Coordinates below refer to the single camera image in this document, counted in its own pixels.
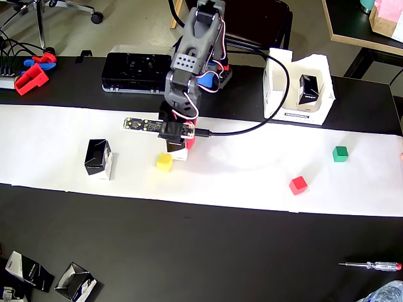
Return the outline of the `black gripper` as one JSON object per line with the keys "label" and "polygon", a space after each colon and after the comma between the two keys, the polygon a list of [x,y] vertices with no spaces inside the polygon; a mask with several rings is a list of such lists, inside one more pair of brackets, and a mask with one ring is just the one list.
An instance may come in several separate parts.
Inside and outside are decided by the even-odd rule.
{"label": "black gripper", "polygon": [[[167,101],[163,101],[159,107],[158,119],[162,121],[177,121],[177,122],[187,122],[188,120],[181,118],[175,115],[172,112],[172,107],[168,104]],[[193,137],[192,139],[186,140],[186,149],[191,150],[194,146],[196,138]]]}

